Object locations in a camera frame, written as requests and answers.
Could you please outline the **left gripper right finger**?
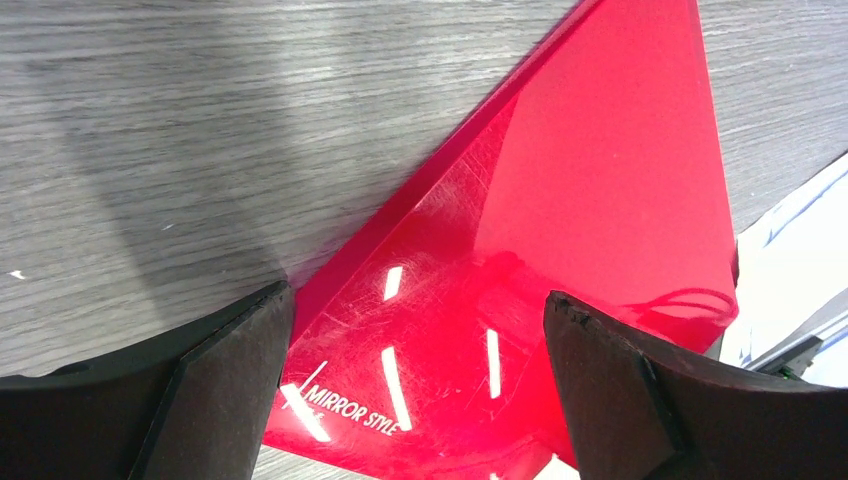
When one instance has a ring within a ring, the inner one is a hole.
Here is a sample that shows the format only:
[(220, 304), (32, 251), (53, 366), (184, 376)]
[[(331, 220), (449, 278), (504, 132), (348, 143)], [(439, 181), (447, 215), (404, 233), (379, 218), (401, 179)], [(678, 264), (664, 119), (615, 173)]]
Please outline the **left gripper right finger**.
[(847, 393), (733, 367), (550, 293), (544, 332), (584, 479), (843, 479)]

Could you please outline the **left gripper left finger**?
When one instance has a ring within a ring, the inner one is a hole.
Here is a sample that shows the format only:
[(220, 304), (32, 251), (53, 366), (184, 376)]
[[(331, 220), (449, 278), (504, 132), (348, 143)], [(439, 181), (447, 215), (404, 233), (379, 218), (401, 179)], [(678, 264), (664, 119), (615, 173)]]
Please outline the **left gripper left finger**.
[(5, 479), (248, 479), (287, 355), (280, 280), (198, 320), (1, 381)]

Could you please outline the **red plastic folder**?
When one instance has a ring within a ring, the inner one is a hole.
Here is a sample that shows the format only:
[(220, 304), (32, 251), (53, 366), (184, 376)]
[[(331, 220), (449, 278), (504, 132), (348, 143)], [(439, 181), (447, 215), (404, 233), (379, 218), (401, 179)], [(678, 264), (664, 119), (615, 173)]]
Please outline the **red plastic folder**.
[(297, 292), (265, 445), (382, 479), (572, 462), (552, 291), (696, 352), (737, 312), (699, 8), (582, 1)]

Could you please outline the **stack of white paper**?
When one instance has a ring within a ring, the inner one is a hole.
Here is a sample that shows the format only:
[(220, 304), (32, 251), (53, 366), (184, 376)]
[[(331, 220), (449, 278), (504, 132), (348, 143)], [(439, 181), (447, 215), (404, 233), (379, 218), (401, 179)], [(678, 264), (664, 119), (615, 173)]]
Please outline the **stack of white paper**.
[[(847, 309), (847, 159), (840, 157), (738, 237), (739, 315), (721, 362), (745, 368), (810, 316)], [(847, 337), (817, 355), (802, 380), (844, 388)]]

